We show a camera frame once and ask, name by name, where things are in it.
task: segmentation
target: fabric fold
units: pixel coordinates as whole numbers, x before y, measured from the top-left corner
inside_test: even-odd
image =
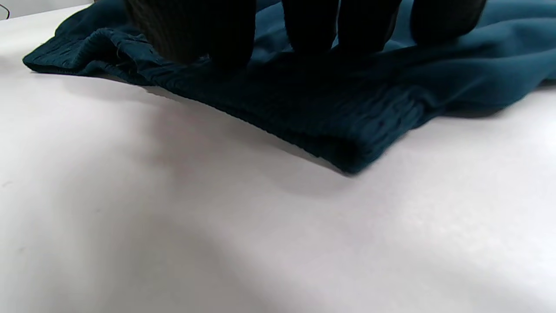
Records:
[[[411,0],[382,53],[291,53],[281,4],[261,1],[249,66],[223,74],[207,59],[161,58],[130,26],[121,0],[74,14],[23,62],[41,73],[110,74],[154,85],[247,121],[356,174],[398,138],[455,110],[502,109],[556,77],[556,2],[490,0],[479,26],[440,46],[416,47]]]

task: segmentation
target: finger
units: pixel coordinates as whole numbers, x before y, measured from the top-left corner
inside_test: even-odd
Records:
[[[208,55],[222,69],[247,65],[253,53],[257,0],[199,0],[209,12]]]
[[[401,0],[342,0],[338,18],[340,48],[349,53],[382,51],[394,32],[400,3]]]
[[[125,0],[131,22],[167,60],[191,63],[206,53],[199,24],[199,1]]]
[[[486,0],[415,0],[411,35],[417,44],[447,41],[477,26]]]
[[[287,35],[299,53],[323,53],[336,37],[339,0],[282,0]]]

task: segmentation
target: teal garment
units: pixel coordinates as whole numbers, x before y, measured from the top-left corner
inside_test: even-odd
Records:
[[[554,0],[490,0],[472,33],[434,47],[415,47],[412,1],[405,0],[385,51],[357,58],[338,51],[294,55],[281,4],[273,3],[261,1],[253,59],[234,74],[206,59],[190,66],[163,60],[128,24],[120,0],[99,1],[68,18],[23,62],[42,73],[108,73],[161,86],[260,127],[346,174],[360,172],[431,118],[498,110],[556,78]]]

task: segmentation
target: ribbed knit fabric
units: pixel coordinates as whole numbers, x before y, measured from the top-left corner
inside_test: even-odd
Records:
[[[396,139],[455,110],[493,110],[556,78],[556,2],[490,0],[459,40],[414,47],[404,0],[385,51],[358,58],[293,55],[280,4],[257,14],[247,69],[223,74],[203,59],[161,58],[128,23],[121,0],[102,0],[63,22],[24,58],[43,73],[106,72],[157,85],[252,123],[355,174]]]

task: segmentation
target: gloved hand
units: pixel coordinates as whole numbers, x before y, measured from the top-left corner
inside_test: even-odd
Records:
[[[259,0],[268,6],[279,0]],[[245,66],[253,51],[257,0],[125,0],[132,22],[171,61],[208,54],[224,69]],[[411,34],[419,45],[470,32],[486,0],[414,0]],[[334,38],[347,53],[381,51],[394,30],[401,0],[282,0],[297,53],[323,53]]]

